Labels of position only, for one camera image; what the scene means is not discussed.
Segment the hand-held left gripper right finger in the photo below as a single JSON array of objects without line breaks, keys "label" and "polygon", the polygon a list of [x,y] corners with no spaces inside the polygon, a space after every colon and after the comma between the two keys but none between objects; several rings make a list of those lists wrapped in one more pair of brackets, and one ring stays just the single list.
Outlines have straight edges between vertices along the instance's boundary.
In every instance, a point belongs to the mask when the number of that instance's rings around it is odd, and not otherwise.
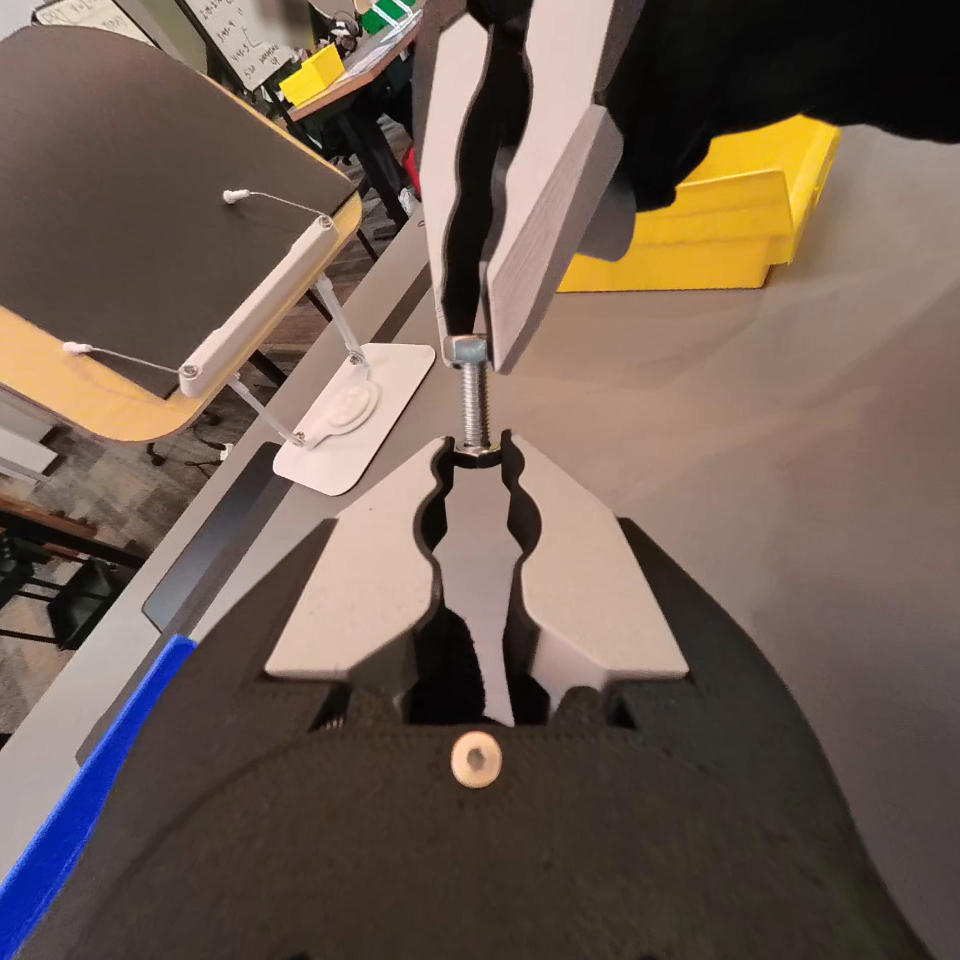
[{"label": "hand-held left gripper right finger", "polygon": [[508,531],[521,553],[502,650],[515,724],[546,724],[571,690],[672,682],[690,666],[619,518],[520,434],[501,436]]}]

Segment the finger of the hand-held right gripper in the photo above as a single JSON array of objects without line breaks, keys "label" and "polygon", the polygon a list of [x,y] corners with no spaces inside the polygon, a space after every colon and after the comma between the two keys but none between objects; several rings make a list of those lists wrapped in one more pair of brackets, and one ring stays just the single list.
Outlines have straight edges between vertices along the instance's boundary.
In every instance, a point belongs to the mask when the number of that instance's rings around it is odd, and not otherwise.
[{"label": "finger of the hand-held right gripper", "polygon": [[519,362],[613,180],[623,137],[597,102],[616,2],[534,2],[523,52],[530,105],[506,168],[486,261],[490,363]]},{"label": "finger of the hand-held right gripper", "polygon": [[439,336],[474,334],[527,120],[525,13],[426,13],[414,72],[416,157]]}]

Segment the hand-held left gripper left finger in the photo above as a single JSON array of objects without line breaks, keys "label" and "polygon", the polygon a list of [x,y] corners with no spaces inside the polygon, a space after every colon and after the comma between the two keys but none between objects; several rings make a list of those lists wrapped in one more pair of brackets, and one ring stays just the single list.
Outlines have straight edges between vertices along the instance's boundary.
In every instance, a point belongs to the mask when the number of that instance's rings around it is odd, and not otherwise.
[{"label": "hand-held left gripper left finger", "polygon": [[282,681],[376,691],[400,702],[418,679],[416,638],[441,605],[428,509],[452,482],[453,439],[414,453],[337,515],[265,663]]}]

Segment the yellow plastic bin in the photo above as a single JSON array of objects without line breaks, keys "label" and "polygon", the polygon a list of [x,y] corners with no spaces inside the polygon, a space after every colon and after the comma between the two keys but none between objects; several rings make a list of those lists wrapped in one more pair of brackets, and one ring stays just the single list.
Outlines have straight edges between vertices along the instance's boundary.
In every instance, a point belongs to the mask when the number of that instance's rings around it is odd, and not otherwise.
[{"label": "yellow plastic bin", "polygon": [[639,213],[617,261],[578,254],[558,293],[758,289],[792,262],[841,128],[805,116],[714,138],[665,209]]}]

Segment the silver bolt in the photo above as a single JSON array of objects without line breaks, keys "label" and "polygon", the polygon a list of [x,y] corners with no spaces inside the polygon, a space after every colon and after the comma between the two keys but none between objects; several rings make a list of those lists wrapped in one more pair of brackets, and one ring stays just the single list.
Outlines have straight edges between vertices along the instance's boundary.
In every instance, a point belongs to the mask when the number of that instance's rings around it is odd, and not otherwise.
[{"label": "silver bolt", "polygon": [[455,446],[457,466],[465,470],[497,467],[501,451],[493,436],[489,400],[489,365],[466,363],[460,373],[462,437]]}]

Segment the blue plastic bin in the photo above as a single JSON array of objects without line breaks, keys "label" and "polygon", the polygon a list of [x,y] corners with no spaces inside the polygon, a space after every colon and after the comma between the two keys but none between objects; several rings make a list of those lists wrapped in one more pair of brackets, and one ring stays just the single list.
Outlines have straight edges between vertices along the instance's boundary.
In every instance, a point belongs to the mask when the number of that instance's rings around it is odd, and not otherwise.
[{"label": "blue plastic bin", "polygon": [[14,958],[64,887],[162,693],[197,648],[177,635],[160,651],[94,744],[60,800],[1,886],[1,957]]}]

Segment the person's right forearm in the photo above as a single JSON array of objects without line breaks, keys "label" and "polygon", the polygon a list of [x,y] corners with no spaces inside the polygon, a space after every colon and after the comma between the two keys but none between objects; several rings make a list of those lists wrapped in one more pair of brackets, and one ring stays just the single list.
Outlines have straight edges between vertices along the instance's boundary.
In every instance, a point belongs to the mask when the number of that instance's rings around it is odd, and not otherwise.
[{"label": "person's right forearm", "polygon": [[869,126],[897,138],[959,141],[959,3],[789,2],[784,49],[741,90],[742,117],[723,134],[795,115],[835,127]]}]

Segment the person's right hand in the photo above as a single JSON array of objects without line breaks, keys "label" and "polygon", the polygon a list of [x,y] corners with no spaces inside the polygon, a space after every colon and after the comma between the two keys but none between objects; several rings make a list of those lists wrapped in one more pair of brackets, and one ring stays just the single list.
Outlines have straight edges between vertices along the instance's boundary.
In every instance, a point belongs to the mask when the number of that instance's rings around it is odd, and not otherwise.
[{"label": "person's right hand", "polygon": [[669,207],[712,139],[768,106],[744,105],[752,74],[783,54],[789,2],[646,2],[623,69],[626,174],[637,212]]}]

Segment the green plastic bin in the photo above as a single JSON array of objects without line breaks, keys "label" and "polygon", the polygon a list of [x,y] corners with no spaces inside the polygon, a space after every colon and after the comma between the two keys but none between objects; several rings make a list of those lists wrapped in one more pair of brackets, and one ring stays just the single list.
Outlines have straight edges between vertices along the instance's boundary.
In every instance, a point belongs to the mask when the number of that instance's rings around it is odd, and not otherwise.
[{"label": "green plastic bin", "polygon": [[415,13],[414,1],[355,1],[360,25],[368,36],[401,28]]}]

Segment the small yellow bin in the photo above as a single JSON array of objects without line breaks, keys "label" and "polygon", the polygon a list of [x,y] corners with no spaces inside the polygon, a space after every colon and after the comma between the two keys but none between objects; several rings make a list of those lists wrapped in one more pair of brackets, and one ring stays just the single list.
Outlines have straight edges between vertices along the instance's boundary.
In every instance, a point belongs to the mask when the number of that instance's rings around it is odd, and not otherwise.
[{"label": "small yellow bin", "polygon": [[345,71],[338,47],[328,43],[282,78],[279,90],[287,103],[298,109],[335,85]]}]

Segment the whiteboard with handwriting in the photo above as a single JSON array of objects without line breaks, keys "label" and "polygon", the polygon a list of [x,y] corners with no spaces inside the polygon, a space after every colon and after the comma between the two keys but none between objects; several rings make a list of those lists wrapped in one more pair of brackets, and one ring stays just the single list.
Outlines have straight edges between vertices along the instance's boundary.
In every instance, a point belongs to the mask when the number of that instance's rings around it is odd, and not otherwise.
[{"label": "whiteboard with handwriting", "polygon": [[160,45],[116,1],[51,1],[38,6],[30,22],[45,27],[83,27]]},{"label": "whiteboard with handwriting", "polygon": [[306,2],[179,1],[226,74],[254,92],[311,45]]}]

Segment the white stand with clear arms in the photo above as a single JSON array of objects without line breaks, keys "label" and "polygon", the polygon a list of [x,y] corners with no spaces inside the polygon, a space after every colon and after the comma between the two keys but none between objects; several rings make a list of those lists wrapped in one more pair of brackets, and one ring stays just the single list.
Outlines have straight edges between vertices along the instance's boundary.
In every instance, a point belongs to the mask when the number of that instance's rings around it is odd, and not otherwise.
[{"label": "white stand with clear arms", "polygon": [[[326,275],[357,231],[351,182],[220,85],[115,33],[2,41],[2,388],[90,434],[163,439],[226,386],[282,439],[274,470],[330,497],[366,472],[436,358],[361,343]],[[179,368],[320,214],[340,243],[307,287],[345,359],[293,427],[238,376],[192,399]]]}]

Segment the white flat device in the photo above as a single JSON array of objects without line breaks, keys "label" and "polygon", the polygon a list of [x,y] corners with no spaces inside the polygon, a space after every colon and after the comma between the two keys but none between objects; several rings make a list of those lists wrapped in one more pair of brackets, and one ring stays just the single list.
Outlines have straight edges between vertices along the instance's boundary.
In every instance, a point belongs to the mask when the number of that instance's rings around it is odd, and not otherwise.
[{"label": "white flat device", "polygon": [[340,239],[334,220],[319,214],[228,319],[186,358],[178,369],[178,390],[195,400],[236,373],[273,324],[316,281]]}]

